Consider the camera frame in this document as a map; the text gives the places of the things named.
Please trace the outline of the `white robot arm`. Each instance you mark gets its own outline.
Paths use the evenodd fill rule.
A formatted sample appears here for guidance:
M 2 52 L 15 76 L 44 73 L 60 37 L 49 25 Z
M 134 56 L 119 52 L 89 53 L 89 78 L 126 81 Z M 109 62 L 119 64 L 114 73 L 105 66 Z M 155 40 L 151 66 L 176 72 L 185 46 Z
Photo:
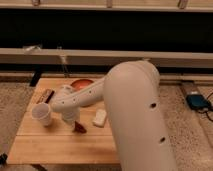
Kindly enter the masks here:
M 123 62 L 86 88 L 52 100 L 53 111 L 103 100 L 122 171 L 178 171 L 160 109 L 159 72 L 148 61 Z

